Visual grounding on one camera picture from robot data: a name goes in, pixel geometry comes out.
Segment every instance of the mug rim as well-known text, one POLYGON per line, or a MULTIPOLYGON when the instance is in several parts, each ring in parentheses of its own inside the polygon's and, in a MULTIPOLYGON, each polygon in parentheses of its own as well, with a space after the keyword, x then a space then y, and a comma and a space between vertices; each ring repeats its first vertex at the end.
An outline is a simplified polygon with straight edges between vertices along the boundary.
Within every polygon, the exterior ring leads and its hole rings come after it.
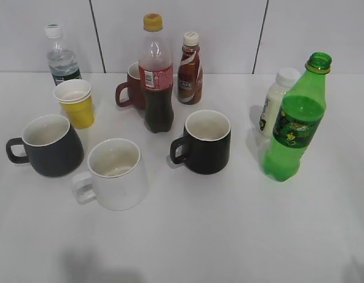
POLYGON ((188 115, 188 116, 187 116, 187 118, 186 118, 186 121, 184 122, 184 128, 186 129, 186 131, 188 132, 188 134, 189 134, 191 137, 193 137, 193 138, 195 138, 195 139, 197 139, 197 140, 201 140, 201 141, 203 141, 203 142, 216 142, 216 141, 218 141, 218 140, 222 140, 223 138, 225 138, 225 137, 226 137, 226 136, 230 133, 230 131, 231 131, 231 124, 230 124, 230 121, 229 121, 229 119, 227 118, 227 116, 225 116, 223 113, 221 113, 221 112, 219 112, 219 111, 215 111, 215 110, 205 109, 205 110, 198 110, 198 111, 192 112, 190 115, 188 115), (221 115, 221 116, 222 116, 224 119, 226 119, 226 120, 227 120, 227 122, 228 122, 229 128, 228 128, 227 132, 226 132, 224 135, 222 135, 221 137, 219 137, 218 139, 215 139, 215 140, 203 140, 203 139, 201 139, 201 138, 199 138, 199 137, 197 137, 197 136, 193 135, 193 134, 189 131, 188 127, 187 127, 187 122, 188 122, 188 120, 189 120, 189 118, 190 118, 191 116, 193 116, 193 115, 195 115, 195 114, 197 114, 197 113, 199 113, 199 112, 214 112, 214 113, 217 113, 217 114, 221 115))
POLYGON ((129 174, 129 172, 131 172, 131 171, 133 171, 136 167, 137 167, 137 165, 139 164, 139 162, 140 162, 140 158, 141 158, 141 152, 140 152, 140 148, 137 146, 137 144, 135 144, 132 140, 128 140, 128 139, 122 139, 122 138, 120 138, 120 137, 115 137, 115 138, 112 138, 112 139, 107 139, 107 140, 104 140, 104 141, 101 141, 100 143, 98 143, 98 144, 96 144, 92 149, 91 149, 91 151, 89 152, 89 154, 88 154, 88 157, 87 157, 87 164, 88 164, 88 168, 89 168, 89 171, 92 173, 92 174, 95 174, 96 176, 98 176, 98 177, 100 177, 100 178, 104 178, 104 179, 115 179, 115 178, 119 178, 119 177, 122 177, 122 176, 124 176, 124 175, 126 175, 126 174, 129 174), (91 158, 91 156, 92 156, 92 153, 98 148, 98 147, 100 147, 102 144, 104 144, 104 143, 108 143, 108 142, 110 142, 110 141, 112 141, 112 140, 117 140, 117 141, 125 141, 125 142, 130 142, 130 143, 132 143, 135 147, 136 147, 136 149, 137 149, 137 152, 138 152, 138 159, 137 159, 137 161, 136 161, 136 163, 135 163, 135 165, 129 170, 129 171, 126 171, 126 172, 124 172, 124 173, 122 173, 122 174, 119 174, 119 175, 116 175, 116 176, 104 176, 104 175, 101 175, 101 174, 98 174, 97 172, 95 172, 93 169, 92 169, 92 167, 90 166, 90 158, 91 158))
POLYGON ((130 68, 133 66, 133 65, 137 65, 139 67, 139 62, 136 61, 136 62, 133 62, 130 66, 128 66, 127 68, 127 75, 129 75, 131 78, 133 78, 134 80, 137 80, 137 81, 140 81, 140 77, 139 78, 135 78, 133 75, 130 74, 130 68))
POLYGON ((70 128, 71 128, 71 123, 70 123, 70 121, 69 121, 66 117, 64 117, 64 116, 62 116, 62 115, 59 115, 59 114, 49 114, 49 115, 44 115, 44 116, 41 116, 41 117, 38 117, 38 118, 34 119, 33 121, 30 121, 30 122, 29 122, 29 123, 28 123, 28 124, 24 127, 24 130, 22 131, 21 139, 22 139, 22 141, 23 141, 25 144, 27 144, 27 145, 29 145, 29 146, 32 146, 32 147, 44 147, 44 146, 49 146, 50 144, 54 144, 54 143, 56 143, 56 142, 60 141, 63 137, 65 137, 65 136, 67 135, 67 133, 69 132, 70 128), (31 144, 31 143, 27 142, 27 141, 25 140, 25 132, 26 132, 27 128, 28 128, 28 127, 29 127, 32 123, 36 122, 37 120, 44 119, 44 118, 46 118, 46 117, 51 117, 51 116, 54 116, 54 117, 62 117, 65 121, 67 121, 67 123, 68 123, 68 128, 67 128, 67 130, 65 131, 65 133, 64 133, 61 137, 57 138, 56 140, 54 140, 54 141, 52 141, 52 142, 50 142, 50 143, 46 143, 46 144, 31 144))

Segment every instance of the stacked cups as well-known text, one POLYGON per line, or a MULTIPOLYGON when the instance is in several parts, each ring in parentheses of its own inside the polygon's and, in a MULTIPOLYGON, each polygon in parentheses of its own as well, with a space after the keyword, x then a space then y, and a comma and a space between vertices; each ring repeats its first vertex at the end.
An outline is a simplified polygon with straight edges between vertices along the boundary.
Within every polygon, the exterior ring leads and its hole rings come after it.
POLYGON ((76 129, 84 129, 94 123, 91 85, 87 81, 65 81, 55 88, 54 97, 76 129))

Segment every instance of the green soda bottle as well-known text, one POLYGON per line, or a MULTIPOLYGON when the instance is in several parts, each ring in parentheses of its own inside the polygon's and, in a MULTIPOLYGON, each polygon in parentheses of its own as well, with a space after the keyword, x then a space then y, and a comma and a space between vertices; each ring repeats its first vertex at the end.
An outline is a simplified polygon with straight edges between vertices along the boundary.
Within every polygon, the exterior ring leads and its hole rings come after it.
POLYGON ((330 65, 329 55, 313 53, 304 75, 283 98, 271 145, 262 160, 265 174, 277 181, 285 181, 299 170, 300 159, 326 110, 325 75, 330 65))

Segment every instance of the black mug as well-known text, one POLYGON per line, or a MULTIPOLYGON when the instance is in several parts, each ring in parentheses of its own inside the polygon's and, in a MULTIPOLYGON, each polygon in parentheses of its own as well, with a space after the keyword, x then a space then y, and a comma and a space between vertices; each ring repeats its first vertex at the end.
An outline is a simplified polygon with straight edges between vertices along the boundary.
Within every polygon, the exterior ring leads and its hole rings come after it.
POLYGON ((214 110, 200 110, 186 119, 183 137, 170 145, 170 158, 175 164, 184 163, 199 174, 221 171, 230 155, 230 122, 214 110), (182 147, 182 154, 176 150, 182 147))
POLYGON ((39 174, 61 177, 75 170, 84 159, 81 141, 67 118, 47 115, 30 122, 22 137, 8 140, 6 154, 16 164, 30 163, 39 174), (24 145, 26 156, 13 154, 12 146, 24 145))

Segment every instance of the bottle cap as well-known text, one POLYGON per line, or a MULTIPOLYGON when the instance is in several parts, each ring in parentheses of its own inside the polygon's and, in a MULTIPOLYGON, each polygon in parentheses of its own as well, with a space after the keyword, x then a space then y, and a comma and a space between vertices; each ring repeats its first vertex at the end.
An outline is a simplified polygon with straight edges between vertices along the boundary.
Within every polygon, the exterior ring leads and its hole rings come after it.
POLYGON ((284 87, 293 87, 300 76, 300 72, 294 68, 280 68, 275 80, 284 87))
POLYGON ((47 25, 45 27, 45 33, 46 36, 51 40, 63 36, 62 28, 58 24, 47 25))
POLYGON ((144 16, 144 29, 150 32, 163 29, 163 18, 159 14, 148 14, 144 16))
POLYGON ((186 32, 183 35, 183 44, 186 46, 196 46, 199 44, 199 34, 194 31, 186 32))

